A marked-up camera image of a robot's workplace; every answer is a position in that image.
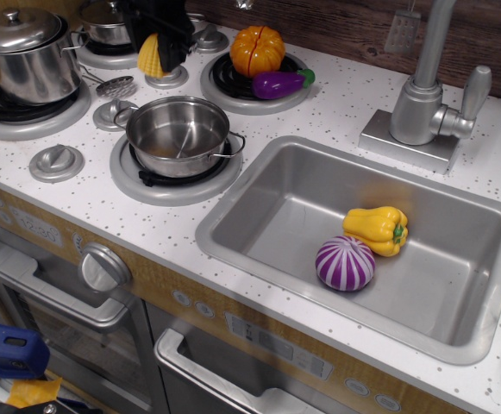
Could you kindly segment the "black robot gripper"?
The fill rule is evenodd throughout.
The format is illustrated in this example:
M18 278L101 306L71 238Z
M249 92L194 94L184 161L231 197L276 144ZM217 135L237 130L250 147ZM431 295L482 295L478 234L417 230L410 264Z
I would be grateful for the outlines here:
M153 30L158 32L158 52L164 72L172 72L193 52L194 28L185 1L127 0L120 5L137 53Z

